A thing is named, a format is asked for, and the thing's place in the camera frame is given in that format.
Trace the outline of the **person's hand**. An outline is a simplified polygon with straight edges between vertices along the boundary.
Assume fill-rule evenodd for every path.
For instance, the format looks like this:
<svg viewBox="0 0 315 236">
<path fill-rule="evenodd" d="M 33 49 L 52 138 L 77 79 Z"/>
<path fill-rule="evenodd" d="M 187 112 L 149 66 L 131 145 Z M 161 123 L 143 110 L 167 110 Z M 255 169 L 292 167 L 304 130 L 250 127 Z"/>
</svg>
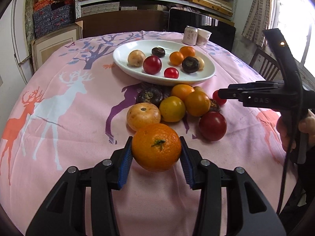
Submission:
<svg viewBox="0 0 315 236">
<path fill-rule="evenodd" d="M 282 117 L 277 121 L 276 129 L 280 134 L 281 143 L 284 151 L 288 150 L 290 136 L 287 133 L 287 127 L 285 126 Z M 308 115 L 302 119 L 298 124 L 298 129 L 301 133 L 305 133 L 309 137 L 308 148 L 314 147 L 315 143 L 315 118 L 314 113 L 309 110 Z"/>
</svg>

